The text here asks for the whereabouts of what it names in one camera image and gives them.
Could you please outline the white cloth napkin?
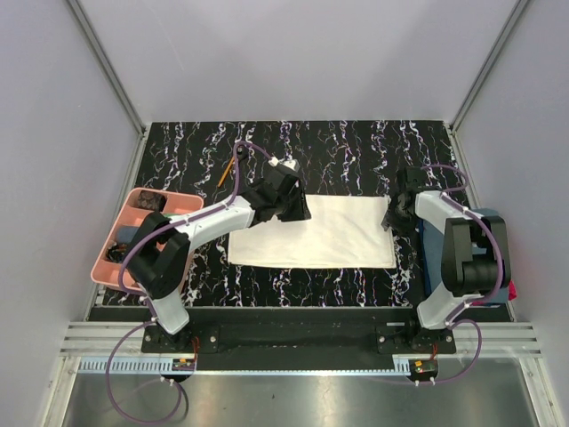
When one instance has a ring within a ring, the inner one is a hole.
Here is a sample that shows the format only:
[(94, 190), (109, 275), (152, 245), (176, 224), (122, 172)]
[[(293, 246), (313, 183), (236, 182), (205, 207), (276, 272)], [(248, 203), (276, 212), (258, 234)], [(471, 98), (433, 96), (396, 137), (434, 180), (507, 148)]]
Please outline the white cloth napkin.
[(277, 269), (393, 269), (391, 230), (381, 226), (386, 197), (308, 195), (311, 218), (274, 218), (228, 238), (228, 261)]

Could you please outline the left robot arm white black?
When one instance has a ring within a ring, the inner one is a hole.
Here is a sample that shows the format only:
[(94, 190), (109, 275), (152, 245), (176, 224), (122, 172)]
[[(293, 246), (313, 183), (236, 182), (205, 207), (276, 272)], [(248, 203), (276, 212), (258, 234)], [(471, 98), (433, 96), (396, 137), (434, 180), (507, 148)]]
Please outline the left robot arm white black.
[(178, 286), (190, 254), (223, 235), (274, 218), (281, 222), (311, 218), (300, 175), (283, 165), (206, 209), (178, 219), (148, 214), (127, 246), (118, 283), (122, 285), (124, 274), (130, 274), (147, 298), (152, 320), (163, 328), (161, 342), (171, 351), (184, 351), (191, 344), (192, 331)]

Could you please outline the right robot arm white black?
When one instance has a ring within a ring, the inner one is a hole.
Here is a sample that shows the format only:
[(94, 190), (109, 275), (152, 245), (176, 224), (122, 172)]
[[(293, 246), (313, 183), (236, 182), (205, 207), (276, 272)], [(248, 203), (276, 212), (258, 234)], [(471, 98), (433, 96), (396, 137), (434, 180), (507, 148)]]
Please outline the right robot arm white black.
[(403, 236), (428, 224), (443, 237), (439, 285), (417, 306), (416, 323), (403, 332), (411, 351), (424, 352), (434, 344), (435, 331), (452, 328), (467, 308), (487, 303), (509, 286), (506, 223), (452, 199), (468, 185), (468, 176), (449, 165), (407, 166), (397, 172), (382, 228)]

